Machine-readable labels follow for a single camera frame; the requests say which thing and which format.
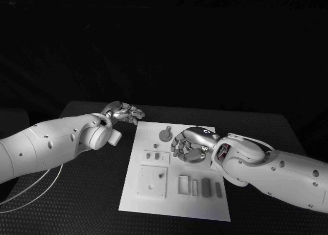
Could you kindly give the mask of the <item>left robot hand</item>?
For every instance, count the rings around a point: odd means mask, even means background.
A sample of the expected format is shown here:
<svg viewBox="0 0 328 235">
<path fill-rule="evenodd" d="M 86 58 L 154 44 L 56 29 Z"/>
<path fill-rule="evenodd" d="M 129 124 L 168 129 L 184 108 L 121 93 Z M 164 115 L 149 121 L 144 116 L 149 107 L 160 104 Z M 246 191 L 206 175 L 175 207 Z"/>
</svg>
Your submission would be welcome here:
<svg viewBox="0 0 328 235">
<path fill-rule="evenodd" d="M 145 117 L 145 113 L 134 105 L 121 101 L 113 101 L 101 111 L 111 120 L 112 125 L 119 121 L 138 125 L 138 120 Z"/>
</svg>

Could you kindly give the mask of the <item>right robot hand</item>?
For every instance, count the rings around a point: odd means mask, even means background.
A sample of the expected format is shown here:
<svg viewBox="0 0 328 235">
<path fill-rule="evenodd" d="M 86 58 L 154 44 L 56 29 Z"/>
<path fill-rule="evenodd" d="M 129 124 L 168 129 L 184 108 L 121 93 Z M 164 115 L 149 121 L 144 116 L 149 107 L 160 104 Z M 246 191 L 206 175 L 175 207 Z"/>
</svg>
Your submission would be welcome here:
<svg viewBox="0 0 328 235">
<path fill-rule="evenodd" d="M 190 164 L 198 164 L 206 160 L 207 153 L 214 152 L 219 141 L 216 132 L 204 127 L 188 127 L 172 139 L 172 156 Z"/>
</svg>

